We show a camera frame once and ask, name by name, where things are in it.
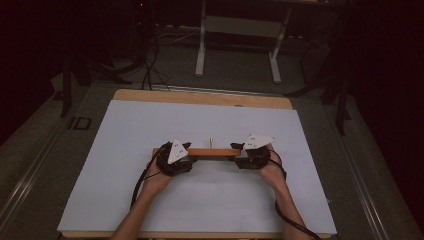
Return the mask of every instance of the floor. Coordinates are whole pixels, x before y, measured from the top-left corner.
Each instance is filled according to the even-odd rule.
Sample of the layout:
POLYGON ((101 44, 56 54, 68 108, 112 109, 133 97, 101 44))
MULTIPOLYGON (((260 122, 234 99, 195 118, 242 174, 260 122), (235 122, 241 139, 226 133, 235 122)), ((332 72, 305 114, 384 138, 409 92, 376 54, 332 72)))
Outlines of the floor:
MULTIPOLYGON (((272 82, 266 52, 260 51, 208 48, 204 75, 195 77, 197 48, 190 40, 185 43, 160 45, 151 75, 154 90, 283 97, 284 93, 305 86, 301 58, 289 53, 289 41, 283 43, 277 58, 283 78, 279 85, 272 82)), ((154 53, 149 56, 153 61, 154 53)), ((93 74, 91 87, 74 84, 73 108, 67 118, 60 118, 61 102, 50 99, 0 148, 2 203, 8 203, 14 187, 30 167, 37 169, 36 174, 26 178, 32 181, 20 182, 20 186, 26 187, 25 200, 3 205, 13 211, 7 218, 2 212, 0 220, 8 221, 1 225, 0 239, 59 237, 56 228, 61 214, 109 101, 117 89, 141 88, 145 72, 140 69, 124 75, 133 82, 130 86, 117 85, 93 74), (71 130, 71 117, 89 117, 93 121, 88 130, 71 130)), ((52 81, 60 82, 61 76, 52 81)), ((290 100, 299 113, 338 230, 338 236, 330 239, 424 239, 356 108, 355 99, 348 98, 351 119, 345 121, 346 136, 340 136, 334 124, 335 105, 322 105, 320 93, 316 90, 290 100)))

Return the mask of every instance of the white paper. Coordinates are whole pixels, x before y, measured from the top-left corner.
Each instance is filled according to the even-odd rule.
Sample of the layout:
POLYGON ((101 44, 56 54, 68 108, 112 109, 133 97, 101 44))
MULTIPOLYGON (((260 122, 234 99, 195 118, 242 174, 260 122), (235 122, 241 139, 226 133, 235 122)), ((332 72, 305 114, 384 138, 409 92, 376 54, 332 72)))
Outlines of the white paper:
MULTIPOLYGON (((307 227, 336 229, 295 110, 111 101, 65 208, 59 231, 113 231, 129 210, 152 149, 178 138, 193 148, 230 148, 249 134, 273 136, 307 227)), ((198 161, 156 199, 142 231, 281 232, 274 194, 251 170, 198 161)))

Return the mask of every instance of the desk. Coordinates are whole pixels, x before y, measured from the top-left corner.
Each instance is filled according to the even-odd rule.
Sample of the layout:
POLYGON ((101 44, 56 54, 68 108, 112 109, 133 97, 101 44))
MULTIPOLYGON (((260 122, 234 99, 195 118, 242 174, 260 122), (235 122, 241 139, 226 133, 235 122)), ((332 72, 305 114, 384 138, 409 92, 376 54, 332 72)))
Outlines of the desk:
MULTIPOLYGON (((58 230, 66 237, 109 237, 128 212, 151 150, 170 140, 166 137, 178 136, 193 147, 204 147, 214 137, 219 148, 244 141, 253 130, 277 136, 274 147, 284 153, 287 182, 307 226, 323 237, 336 233, 303 131, 294 132, 301 125, 291 108, 284 98, 117 91, 58 230), (276 123, 282 127, 275 128, 276 123), (278 140, 281 129, 286 137, 278 140)), ((156 200, 139 237, 279 238, 280 227, 272 190, 256 173, 228 161, 201 161, 156 200)))
POLYGON ((271 21, 259 21, 259 20, 250 20, 250 19, 239 19, 239 18, 229 18, 229 17, 220 17, 212 16, 206 13, 206 0, 202 0, 201 8, 201 21, 200 21, 200 45, 199 52, 197 55, 197 63, 195 75, 198 77, 203 76, 203 68, 205 62, 205 35, 207 31, 210 32, 220 32, 220 33, 230 33, 230 34, 240 34, 240 35, 250 35, 250 36, 260 36, 275 38, 274 49, 269 52, 269 62, 271 66, 272 78, 274 83, 281 83, 280 70, 278 68, 277 56, 280 51, 281 43, 284 39, 284 35, 287 29, 287 24, 289 23, 293 4, 306 4, 306 5, 329 5, 327 2, 318 2, 317 0, 274 0, 276 2, 289 4, 285 14, 283 15, 281 22, 271 22, 271 21))

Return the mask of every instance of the gray carpet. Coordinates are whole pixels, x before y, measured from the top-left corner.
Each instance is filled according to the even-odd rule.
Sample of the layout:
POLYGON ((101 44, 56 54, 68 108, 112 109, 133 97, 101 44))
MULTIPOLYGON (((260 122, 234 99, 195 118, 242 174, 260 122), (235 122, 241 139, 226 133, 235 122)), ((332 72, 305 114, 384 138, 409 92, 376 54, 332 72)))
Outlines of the gray carpet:
MULTIPOLYGON (((155 66, 160 73, 168 75, 167 84, 170 86, 280 96, 284 92, 304 86, 298 56, 278 57, 283 76, 281 85, 272 82, 266 53, 208 49, 202 78, 194 76, 196 58, 197 49, 194 47, 166 46, 161 47, 155 66)), ((144 70, 127 76, 126 79, 135 82, 130 88, 139 88, 143 75, 144 70)), ((152 77, 153 81, 160 81, 157 75, 152 77)), ((12 221, 6 239, 57 238, 57 225, 108 103, 114 92, 122 87, 124 86, 103 82, 101 78, 97 78, 92 84, 74 113, 74 116, 92 118, 90 129, 62 132, 51 148, 46 164, 26 201, 12 221)), ((384 165, 384 159, 361 118, 354 99, 350 98, 348 104, 352 120, 345 122, 347 136, 341 138, 334 130, 335 108, 321 105, 317 98, 319 92, 291 100, 294 109, 299 113, 325 194, 330 200, 329 206, 340 239, 374 239, 355 189, 343 142, 361 170, 389 238, 423 239, 384 165)), ((1 168, 0 174, 2 200, 10 194, 11 186, 17 182, 34 157, 31 153, 37 152, 40 144, 46 139, 46 134, 59 119, 59 109, 57 102, 48 101, 2 146, 0 156, 2 165, 6 166, 1 168), (48 126, 43 127, 43 123, 48 123, 48 126)))

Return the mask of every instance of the forearm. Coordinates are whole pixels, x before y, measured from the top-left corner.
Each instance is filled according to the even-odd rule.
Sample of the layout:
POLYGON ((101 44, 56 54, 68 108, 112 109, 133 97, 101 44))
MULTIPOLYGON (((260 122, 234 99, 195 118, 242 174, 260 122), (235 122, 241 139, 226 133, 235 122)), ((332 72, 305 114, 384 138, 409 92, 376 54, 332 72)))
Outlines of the forearm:
POLYGON ((110 239, 112 240, 133 240, 137 239, 141 225, 146 217, 149 208, 155 198, 155 194, 141 192, 130 212, 119 224, 110 239))
MULTIPOLYGON (((290 194, 290 190, 286 182, 282 181, 278 185, 274 186, 273 189, 274 189, 275 196, 277 199, 277 204, 281 213, 287 218, 305 227, 305 223, 303 222, 303 219, 300 216, 296 208, 296 205, 293 202, 293 199, 290 194)), ((285 239, 296 239, 296 240, 311 239, 309 235, 307 235, 306 233, 303 233, 302 231, 298 230, 297 228, 293 227, 291 224, 285 221, 283 221, 283 234, 285 239)))

